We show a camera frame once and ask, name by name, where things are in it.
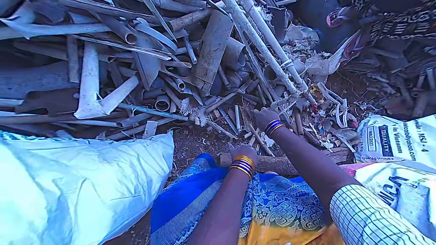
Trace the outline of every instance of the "white sack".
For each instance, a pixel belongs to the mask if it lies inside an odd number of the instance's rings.
[[[394,163],[356,170],[356,180],[436,241],[436,175]]]
[[[372,115],[360,123],[357,163],[396,163],[436,174],[436,115],[409,122]]]
[[[121,142],[1,132],[0,243],[96,245],[151,208],[172,168],[172,133]]]

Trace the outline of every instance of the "woman's hand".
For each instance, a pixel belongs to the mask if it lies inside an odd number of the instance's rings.
[[[257,163],[259,162],[259,156],[257,156],[256,150],[251,145],[241,144],[239,146],[233,147],[233,145],[229,143],[228,150],[230,151],[232,160],[234,160],[237,156],[247,156],[251,158],[251,160],[253,160],[254,167],[256,167]]]
[[[265,131],[266,126],[268,126],[271,121],[280,120],[276,112],[266,108],[262,108],[261,111],[254,110],[254,117],[256,118],[257,127],[262,131]]]

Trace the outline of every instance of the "blue bangle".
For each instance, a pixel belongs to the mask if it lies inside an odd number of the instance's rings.
[[[273,120],[271,121],[268,126],[265,128],[265,134],[266,136],[270,137],[272,132],[275,131],[277,128],[284,126],[284,124],[279,120]]]

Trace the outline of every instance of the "patterned cloth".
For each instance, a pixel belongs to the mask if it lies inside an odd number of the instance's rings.
[[[376,16],[371,23],[371,39],[379,38],[409,39],[413,37],[436,38],[436,1],[421,0],[419,7],[410,8],[402,13],[377,11],[372,0],[352,0],[352,6],[364,17]]]
[[[151,244],[184,244],[227,172],[209,154],[199,155],[154,201]],[[256,173],[245,193],[238,245],[435,244],[363,186],[334,195],[330,213],[337,227],[322,224],[322,213],[301,177]]]
[[[209,154],[199,155],[154,201],[151,244],[184,244],[227,172]],[[256,173],[245,193],[238,244],[343,244],[334,225],[322,224],[322,213],[301,177]]]
[[[360,185],[342,187],[330,212],[347,245],[434,245],[406,219]]]

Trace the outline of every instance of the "blue sari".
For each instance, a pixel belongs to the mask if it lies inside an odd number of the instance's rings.
[[[154,201],[151,244],[184,244],[227,173],[211,155],[200,154]],[[238,244],[314,244],[325,233],[322,213],[318,197],[302,177],[256,173],[245,193]]]

